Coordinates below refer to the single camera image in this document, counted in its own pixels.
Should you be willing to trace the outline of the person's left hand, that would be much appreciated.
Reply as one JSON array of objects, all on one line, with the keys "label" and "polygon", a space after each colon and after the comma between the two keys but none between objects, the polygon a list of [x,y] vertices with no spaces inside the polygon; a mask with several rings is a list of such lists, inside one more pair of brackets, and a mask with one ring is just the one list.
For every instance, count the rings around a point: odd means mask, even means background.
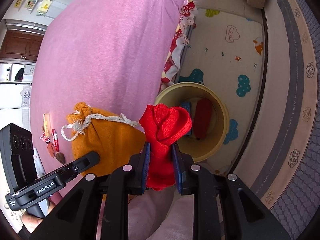
[{"label": "person's left hand", "polygon": [[27,211],[25,211],[21,218],[23,225],[26,227],[29,233],[32,233],[43,221],[42,218],[30,215],[29,213],[27,213]]}]

